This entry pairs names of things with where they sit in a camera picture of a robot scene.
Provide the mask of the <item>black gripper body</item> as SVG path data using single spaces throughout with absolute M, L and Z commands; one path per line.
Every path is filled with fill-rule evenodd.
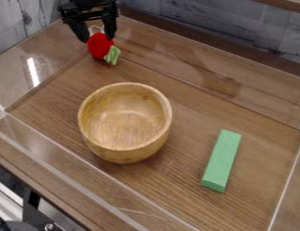
M 60 17 L 67 22 L 85 22 L 91 20 L 119 17 L 116 0 L 68 0 L 57 7 Z

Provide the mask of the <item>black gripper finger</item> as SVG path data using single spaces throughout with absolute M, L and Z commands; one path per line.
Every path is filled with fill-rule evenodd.
M 103 16 L 104 33 L 110 40 L 114 39 L 118 29 L 116 18 L 118 16 L 115 14 L 107 14 Z
M 73 34 L 76 35 L 77 39 L 81 42 L 87 42 L 89 38 L 89 32 L 85 23 L 83 21 L 69 19 L 67 20 L 67 24 Z

